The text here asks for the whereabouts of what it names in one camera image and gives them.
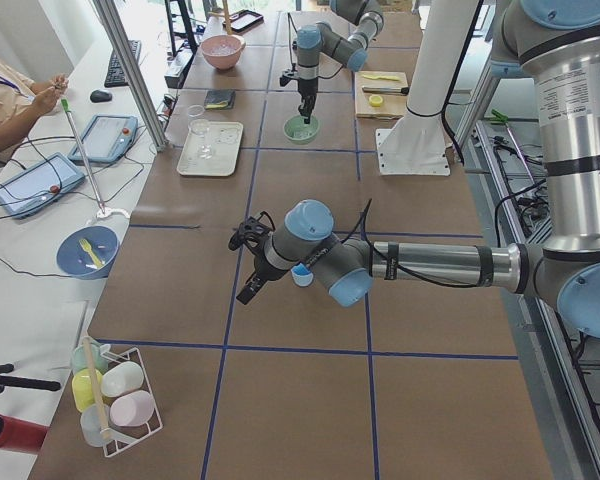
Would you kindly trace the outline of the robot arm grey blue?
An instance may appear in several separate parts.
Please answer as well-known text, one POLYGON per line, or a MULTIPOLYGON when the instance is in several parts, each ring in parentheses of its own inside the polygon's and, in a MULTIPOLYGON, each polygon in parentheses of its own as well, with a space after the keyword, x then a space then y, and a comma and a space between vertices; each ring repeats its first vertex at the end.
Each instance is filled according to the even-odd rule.
POLYGON ((310 122, 317 99, 320 55, 358 72, 367 60, 369 44, 384 27, 378 1, 330 1, 329 5, 333 13, 354 25, 355 29, 348 37, 343 37, 328 22, 318 21, 298 31, 297 63, 290 74, 298 83, 299 114, 306 124, 310 122))
MULTIPOLYGON (((319 48, 359 69, 365 47, 380 32, 380 13, 371 1, 331 1, 338 16, 358 28, 347 39, 324 22, 298 33, 296 69, 299 111, 306 123, 315 105, 319 48)), ((444 141, 438 116, 461 64, 464 41, 475 23, 480 1, 437 1, 432 5, 404 117, 377 143, 383 174, 432 174, 444 141)), ((371 288, 372 276, 415 278, 440 286, 471 289, 501 287, 536 297, 570 326, 600 338, 600 1, 503 1, 498 5, 493 68, 507 68, 534 80, 548 190, 551 235, 542 245, 514 243, 503 248, 340 240, 334 219, 318 200, 302 200, 279 227, 259 219, 243 221, 229 240, 230 250, 245 245, 254 272, 237 300, 247 304, 265 285, 301 263, 340 305, 348 307, 371 288)))

